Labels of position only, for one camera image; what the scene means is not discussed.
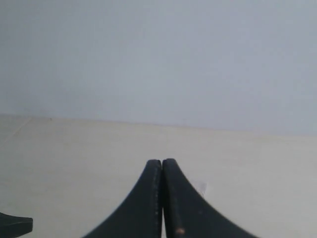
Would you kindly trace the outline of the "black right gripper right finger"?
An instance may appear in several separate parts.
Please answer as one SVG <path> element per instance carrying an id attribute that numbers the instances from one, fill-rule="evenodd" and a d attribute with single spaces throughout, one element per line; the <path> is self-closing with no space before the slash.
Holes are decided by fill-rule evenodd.
<path id="1" fill-rule="evenodd" d="M 168 238 L 254 238 L 194 189 L 175 159 L 162 163 L 163 210 Z"/>

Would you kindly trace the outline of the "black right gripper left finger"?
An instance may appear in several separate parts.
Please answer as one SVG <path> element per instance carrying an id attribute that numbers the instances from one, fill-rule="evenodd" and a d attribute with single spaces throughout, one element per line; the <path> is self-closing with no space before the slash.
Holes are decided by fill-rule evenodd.
<path id="1" fill-rule="evenodd" d="M 161 161 L 148 160 L 124 201 L 87 238 L 159 238 L 162 228 Z"/>

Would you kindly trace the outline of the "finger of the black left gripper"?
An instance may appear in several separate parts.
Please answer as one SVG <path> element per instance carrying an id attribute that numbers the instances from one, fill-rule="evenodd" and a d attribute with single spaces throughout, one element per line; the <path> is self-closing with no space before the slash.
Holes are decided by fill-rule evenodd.
<path id="1" fill-rule="evenodd" d="M 29 217 L 18 217 L 0 214 L 0 236 L 20 237 L 32 232 L 33 219 Z"/>

